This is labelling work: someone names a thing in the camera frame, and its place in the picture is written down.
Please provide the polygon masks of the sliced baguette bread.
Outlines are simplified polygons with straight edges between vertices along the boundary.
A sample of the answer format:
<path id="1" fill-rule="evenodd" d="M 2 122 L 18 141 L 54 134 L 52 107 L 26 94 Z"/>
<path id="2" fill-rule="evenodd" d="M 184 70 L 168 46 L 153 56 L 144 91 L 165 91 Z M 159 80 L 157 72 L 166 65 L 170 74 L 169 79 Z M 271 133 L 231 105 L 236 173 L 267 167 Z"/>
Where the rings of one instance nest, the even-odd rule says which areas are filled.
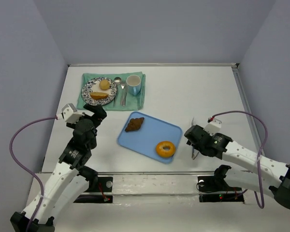
<path id="1" fill-rule="evenodd" d="M 91 92 L 90 97 L 94 100 L 101 100 L 108 98 L 109 94 L 105 92 Z"/>

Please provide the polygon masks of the metal tongs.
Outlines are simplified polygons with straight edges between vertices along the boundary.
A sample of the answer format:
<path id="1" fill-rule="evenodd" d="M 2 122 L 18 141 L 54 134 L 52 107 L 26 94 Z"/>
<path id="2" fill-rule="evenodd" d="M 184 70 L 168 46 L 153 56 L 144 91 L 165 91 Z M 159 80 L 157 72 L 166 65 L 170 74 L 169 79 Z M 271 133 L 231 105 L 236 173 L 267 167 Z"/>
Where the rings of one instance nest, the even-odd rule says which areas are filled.
<path id="1" fill-rule="evenodd" d="M 192 118 L 192 121 L 191 121 L 191 126 L 193 126 L 193 125 L 194 125 L 194 118 Z M 199 151 L 195 151 L 194 147 L 192 147 L 192 149 L 191 149 L 192 160 L 195 160 L 198 155 L 199 155 Z"/>

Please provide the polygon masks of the small round bun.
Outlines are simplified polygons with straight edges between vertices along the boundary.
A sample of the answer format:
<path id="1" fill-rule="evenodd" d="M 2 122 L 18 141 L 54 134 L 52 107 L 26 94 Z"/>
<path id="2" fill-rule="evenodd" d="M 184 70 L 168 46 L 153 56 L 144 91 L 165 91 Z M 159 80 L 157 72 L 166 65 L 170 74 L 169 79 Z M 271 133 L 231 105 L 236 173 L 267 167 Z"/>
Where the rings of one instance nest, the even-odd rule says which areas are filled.
<path id="1" fill-rule="evenodd" d="M 99 83 L 99 88 L 101 89 L 101 90 L 108 90 L 109 88 L 110 88 L 110 82 L 108 81 L 108 80 L 106 80 L 106 79 L 103 79 L 103 80 L 101 80 L 100 81 L 100 83 Z"/>

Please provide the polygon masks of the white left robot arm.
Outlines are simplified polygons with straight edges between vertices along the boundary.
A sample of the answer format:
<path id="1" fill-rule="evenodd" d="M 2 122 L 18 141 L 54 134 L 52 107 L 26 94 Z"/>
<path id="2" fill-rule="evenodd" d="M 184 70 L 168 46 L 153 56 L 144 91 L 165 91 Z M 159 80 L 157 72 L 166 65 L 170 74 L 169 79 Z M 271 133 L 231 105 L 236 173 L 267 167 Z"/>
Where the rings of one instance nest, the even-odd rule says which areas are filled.
<path id="1" fill-rule="evenodd" d="M 69 103 L 62 108 L 60 114 L 53 117 L 54 120 L 64 120 L 73 133 L 45 184 L 15 157 L 13 140 L 10 141 L 12 159 L 40 185 L 40 192 L 32 202 L 21 212 L 15 212 L 11 216 L 10 222 L 16 232 L 53 232 L 58 214 L 97 183 L 98 173 L 87 167 L 86 162 L 97 146 L 97 127 L 107 113 L 100 105 L 85 104 L 84 108 L 93 114 L 89 116 L 81 113 Z"/>

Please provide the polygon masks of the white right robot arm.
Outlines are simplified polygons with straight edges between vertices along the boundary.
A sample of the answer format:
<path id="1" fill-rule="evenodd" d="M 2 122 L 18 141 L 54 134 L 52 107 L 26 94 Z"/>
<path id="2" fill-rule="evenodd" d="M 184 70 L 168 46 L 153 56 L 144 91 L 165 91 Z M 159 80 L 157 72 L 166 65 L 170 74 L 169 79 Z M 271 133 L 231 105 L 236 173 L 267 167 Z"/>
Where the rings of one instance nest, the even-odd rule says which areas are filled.
<path id="1" fill-rule="evenodd" d="M 232 140 L 230 137 L 216 133 L 210 135 L 202 127 L 195 125 L 184 134 L 187 144 L 194 147 L 202 155 L 216 157 L 239 165 L 248 174 L 256 174 L 256 178 L 248 177 L 237 184 L 246 188 L 271 196 L 281 206 L 290 210 L 290 164 L 285 164 L 248 150 Z"/>

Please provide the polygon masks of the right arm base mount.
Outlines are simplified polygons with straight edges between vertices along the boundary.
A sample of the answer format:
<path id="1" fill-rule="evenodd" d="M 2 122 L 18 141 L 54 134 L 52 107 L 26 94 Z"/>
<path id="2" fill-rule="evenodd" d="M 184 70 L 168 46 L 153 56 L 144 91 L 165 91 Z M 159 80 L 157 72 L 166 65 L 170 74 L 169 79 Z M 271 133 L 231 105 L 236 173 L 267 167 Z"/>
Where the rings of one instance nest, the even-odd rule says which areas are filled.
<path id="1" fill-rule="evenodd" d="M 241 202 L 244 203 L 244 194 L 241 188 L 231 187 L 225 181 L 228 165 L 220 165 L 213 175 L 198 177 L 196 189 L 200 193 L 201 203 Z"/>

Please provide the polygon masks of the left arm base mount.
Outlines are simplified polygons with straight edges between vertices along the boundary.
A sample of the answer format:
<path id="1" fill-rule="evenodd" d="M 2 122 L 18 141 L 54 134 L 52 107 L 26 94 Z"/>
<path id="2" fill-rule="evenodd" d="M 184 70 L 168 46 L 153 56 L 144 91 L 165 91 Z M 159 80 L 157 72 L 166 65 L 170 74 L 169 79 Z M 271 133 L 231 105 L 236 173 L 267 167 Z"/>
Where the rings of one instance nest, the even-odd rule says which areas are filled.
<path id="1" fill-rule="evenodd" d="M 113 202 L 113 177 L 98 176 L 89 182 L 89 187 L 78 196 L 74 203 L 112 203 Z"/>

